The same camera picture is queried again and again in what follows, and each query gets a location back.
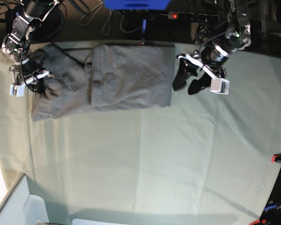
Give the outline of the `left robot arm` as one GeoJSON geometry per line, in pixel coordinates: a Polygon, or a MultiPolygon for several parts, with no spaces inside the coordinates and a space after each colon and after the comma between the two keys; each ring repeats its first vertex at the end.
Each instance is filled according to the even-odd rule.
{"type": "Polygon", "coordinates": [[[188,94],[194,95],[209,88],[212,93],[228,95],[230,81],[226,78],[225,62],[236,51],[251,45],[251,24],[246,0],[216,0],[219,10],[217,23],[199,23],[208,33],[196,33],[195,40],[200,44],[193,52],[180,53],[177,75],[172,83],[174,91],[185,88],[187,80],[194,77],[188,94]]]}

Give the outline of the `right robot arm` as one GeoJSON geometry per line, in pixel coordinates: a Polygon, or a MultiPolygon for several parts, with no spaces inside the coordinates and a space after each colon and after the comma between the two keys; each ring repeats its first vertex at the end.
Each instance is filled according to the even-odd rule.
{"type": "Polygon", "coordinates": [[[49,14],[60,4],[59,0],[22,0],[22,12],[13,21],[12,30],[1,46],[1,51],[13,62],[9,71],[14,82],[9,87],[11,96],[22,97],[25,89],[41,93],[41,81],[50,77],[50,72],[43,68],[31,53],[30,45],[33,33],[47,19],[49,14]]]}

